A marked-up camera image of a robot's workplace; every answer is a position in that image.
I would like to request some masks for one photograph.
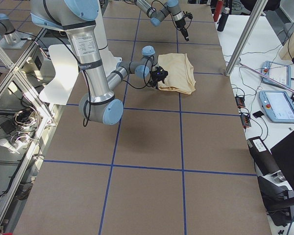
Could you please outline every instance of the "computer monitor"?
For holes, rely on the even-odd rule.
[[[294,190],[294,131],[277,143],[271,149],[271,153]]]

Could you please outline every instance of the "cloth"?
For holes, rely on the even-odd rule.
[[[194,67],[188,60],[187,54],[159,55],[158,64],[169,73],[165,84],[158,82],[160,90],[183,94],[192,94],[195,91]]]

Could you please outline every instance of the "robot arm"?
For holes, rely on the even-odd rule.
[[[191,13],[181,11],[178,0],[168,0],[163,8],[157,11],[146,0],[131,0],[150,18],[154,26],[158,26],[169,14],[171,14],[177,30],[179,30],[186,41],[189,41],[188,32],[185,28],[185,18],[192,19]]]
[[[21,41],[17,31],[5,14],[0,14],[0,39],[2,36],[9,45],[14,45]]]
[[[34,24],[65,31],[68,36],[89,89],[79,103],[81,114],[87,120],[113,125],[123,114],[123,103],[115,99],[113,90],[128,74],[145,79],[150,73],[148,86],[155,87],[168,73],[158,65],[153,47],[147,46],[139,62],[121,62],[106,77],[94,34],[98,11],[97,0],[83,0],[83,4],[79,0],[31,0]]]

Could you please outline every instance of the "black cylinder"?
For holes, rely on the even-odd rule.
[[[227,18],[229,16],[229,11],[230,11],[230,8],[226,7],[224,11],[222,12],[217,31],[222,32],[224,30]]]

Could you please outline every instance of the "blue tape grid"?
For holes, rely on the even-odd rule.
[[[132,51],[132,57],[131,60],[133,59],[134,55],[134,50],[135,50],[135,44],[136,42],[147,42],[148,41],[137,41],[137,33],[138,33],[138,27],[139,27],[139,22],[140,20],[149,20],[149,19],[141,19],[141,11],[139,14],[138,19],[136,18],[127,18],[127,19],[133,19],[133,20],[138,20],[137,22],[137,28],[136,28],[136,34],[135,34],[135,40],[117,40],[117,39],[110,39],[109,41],[130,41],[134,42],[133,45],[133,51]],[[193,21],[194,23],[214,23],[214,22],[205,22],[205,21]],[[178,32],[176,31],[176,50],[177,53],[179,53],[179,48],[178,48]],[[216,44],[196,44],[196,43],[181,43],[181,44],[192,44],[192,45],[213,45],[213,46],[219,46]],[[216,74],[216,75],[222,75],[221,73],[204,73],[204,72],[194,72],[196,74]],[[127,92],[127,86],[126,84],[125,87],[125,92],[124,92],[124,98],[123,98],[123,104],[125,103],[126,99],[126,92]],[[239,115],[229,115],[229,114],[214,114],[214,113],[201,113],[201,112],[187,112],[187,111],[182,111],[181,107],[181,95],[179,94],[179,111],[172,111],[172,110],[149,110],[149,109],[136,109],[136,108],[124,108],[128,110],[142,110],[142,111],[154,111],[154,112],[174,112],[174,113],[179,113],[179,118],[180,118],[180,141],[181,141],[181,169],[174,169],[174,168],[161,168],[161,167],[147,167],[147,166],[134,166],[134,165],[119,165],[119,164],[114,164],[114,159],[115,159],[115,154],[116,154],[116,149],[118,145],[118,140],[119,140],[119,134],[120,134],[120,129],[121,129],[121,123],[122,119],[119,122],[118,126],[118,131],[117,131],[117,136],[116,136],[116,141],[115,141],[115,147],[113,151],[113,157],[112,157],[112,162],[111,164],[101,164],[101,163],[83,163],[83,162],[70,162],[70,161],[56,161],[56,160],[45,160],[45,162],[49,163],[63,163],[63,164],[79,164],[79,165],[98,165],[98,166],[106,166],[110,167],[110,172],[109,172],[109,178],[108,178],[108,183],[107,183],[107,188],[106,188],[106,193],[105,193],[105,199],[104,199],[104,205],[102,209],[102,214],[101,214],[101,220],[100,220],[100,227],[98,231],[98,235],[101,235],[102,231],[102,226],[103,226],[103,221],[104,221],[104,214],[105,214],[105,208],[107,204],[107,199],[108,199],[108,194],[109,194],[109,188],[110,188],[110,183],[111,183],[111,178],[112,178],[112,173],[113,173],[113,168],[114,167],[123,167],[123,168],[139,168],[139,169],[151,169],[151,170],[164,170],[164,171],[178,171],[182,173],[182,189],[183,189],[183,214],[184,214],[184,235],[187,235],[187,218],[186,218],[186,196],[185,196],[185,172],[192,172],[192,173],[206,173],[206,174],[223,174],[223,175],[240,175],[240,176],[256,176],[255,174],[248,174],[248,173],[234,173],[234,172],[218,172],[218,171],[204,171],[204,170],[191,170],[191,169],[185,169],[184,168],[184,151],[183,151],[183,129],[182,129],[182,113],[189,113],[189,114],[202,114],[202,115],[220,115],[220,116],[235,116],[238,117]]]
[[[20,3],[19,4],[17,4],[17,6],[15,6],[14,7],[14,9],[0,9],[0,10],[11,10],[11,12],[9,13],[9,14],[7,14],[7,16],[9,16],[13,11],[15,11],[15,10],[17,10],[17,11],[30,11],[30,10],[21,10],[21,9],[16,9],[19,5],[21,5],[21,3],[22,3],[22,1],[20,1]],[[25,23],[25,22],[28,22],[28,18],[30,17],[30,15],[25,19],[25,21],[13,21],[13,20],[11,20],[11,22],[13,23],[13,22],[22,22],[21,24],[20,24],[20,26],[17,28],[17,29],[19,29],[19,28],[21,28],[22,26],[23,26],[23,24]]]
[[[133,168],[133,169],[146,169],[146,170],[163,170],[163,171],[178,171],[178,172],[190,172],[190,173],[202,173],[202,174],[217,174],[217,175],[240,175],[240,176],[257,176],[256,174],[250,173],[237,173],[237,172],[225,172],[225,171],[210,171],[210,170],[192,170],[192,169],[176,169],[167,167],[152,167],[152,166],[141,166],[141,165],[122,165],[122,164],[106,164],[106,163],[89,163],[89,162],[75,162],[75,161],[62,161],[62,160],[51,160],[45,159],[45,163],[59,163],[59,164],[76,164],[76,165],[97,165],[106,167],[119,167],[119,168]]]
[[[126,40],[133,42],[133,51],[131,55],[131,60],[133,60],[134,51],[136,43],[139,42],[137,40],[137,34],[138,34],[138,28],[139,28],[139,22],[140,22],[140,16],[141,12],[139,14],[139,18],[137,19],[137,28],[135,33],[135,39],[132,40]],[[176,52],[179,53],[179,41],[178,41],[178,31],[176,31],[176,42],[172,44],[176,44]],[[196,72],[197,74],[211,74],[211,75],[222,75],[222,73],[207,73],[207,72]],[[124,91],[124,97],[123,97],[123,104],[125,104],[126,101],[126,93],[127,93],[128,84],[125,86]],[[67,104],[71,106],[78,106],[78,104]],[[188,114],[197,114],[197,115],[218,115],[218,116],[233,116],[233,117],[239,117],[239,115],[232,115],[232,114],[217,114],[217,113],[203,113],[203,112],[188,112],[188,111],[182,111],[182,104],[181,104],[181,94],[179,94],[179,110],[157,110],[157,109],[140,109],[140,108],[125,108],[125,110],[139,110],[139,111],[151,111],[151,112],[172,112],[172,113],[179,113],[179,120],[180,120],[180,144],[181,144],[181,169],[174,169],[174,168],[162,168],[162,167],[148,167],[148,166],[137,166],[137,165],[121,165],[121,164],[114,164],[115,160],[115,154],[117,150],[118,140],[119,140],[119,134],[122,124],[122,119],[119,122],[118,130],[117,130],[117,136],[116,136],[116,142],[114,146],[113,151],[113,157],[111,164],[101,164],[101,163],[85,163],[85,162],[70,162],[70,161],[57,161],[57,160],[45,160],[45,162],[50,163],[63,163],[63,164],[80,164],[80,165],[98,165],[98,166],[105,166],[110,167],[109,172],[109,178],[104,198],[104,204],[101,214],[101,220],[100,220],[100,226],[98,235],[101,235],[102,233],[102,227],[104,223],[104,215],[105,215],[105,209],[107,205],[108,195],[109,195],[109,188],[111,185],[111,178],[113,174],[113,169],[116,167],[122,167],[122,168],[136,168],[136,169],[149,169],[149,170],[162,170],[162,171],[175,171],[175,172],[181,172],[181,180],[182,180],[182,194],[183,194],[183,218],[184,218],[184,235],[187,235],[187,216],[186,216],[186,193],[185,193],[185,172],[191,172],[191,173],[205,173],[205,174],[221,174],[221,175],[239,175],[239,176],[256,176],[255,174],[248,174],[248,173],[235,173],[235,172],[218,172],[218,171],[205,171],[205,170],[193,170],[193,169],[185,169],[184,168],[184,149],[183,149],[183,120],[182,120],[182,114],[188,113]]]
[[[134,57],[135,44],[136,44],[136,39],[137,39],[138,26],[139,26],[139,22],[140,22],[140,18],[141,18],[141,13],[142,12],[140,11],[139,12],[139,17],[138,17],[138,20],[137,20],[137,27],[136,27],[136,32],[135,32],[135,40],[134,40],[134,45],[133,45],[133,50],[132,50],[131,61],[133,60],[133,57]],[[126,86],[125,86],[123,105],[124,105],[125,100],[126,100],[127,87],[128,87],[128,84],[126,84]],[[119,126],[118,126],[118,132],[117,132],[116,142],[115,142],[114,151],[113,151],[113,157],[112,157],[112,162],[111,162],[111,167],[110,167],[110,173],[109,173],[108,185],[107,185],[107,189],[106,189],[106,195],[105,195],[105,198],[104,198],[104,204],[103,204],[103,209],[102,209],[102,215],[101,215],[101,221],[100,221],[100,227],[99,227],[98,235],[101,235],[101,231],[102,231],[104,213],[105,213],[105,208],[106,208],[106,204],[107,204],[107,198],[108,198],[108,194],[109,194],[109,187],[110,187],[111,176],[112,176],[112,171],[113,171],[113,167],[114,167],[114,158],[115,158],[115,154],[116,154],[116,150],[117,150],[121,123],[122,123],[122,118],[121,118],[121,120],[119,122]]]

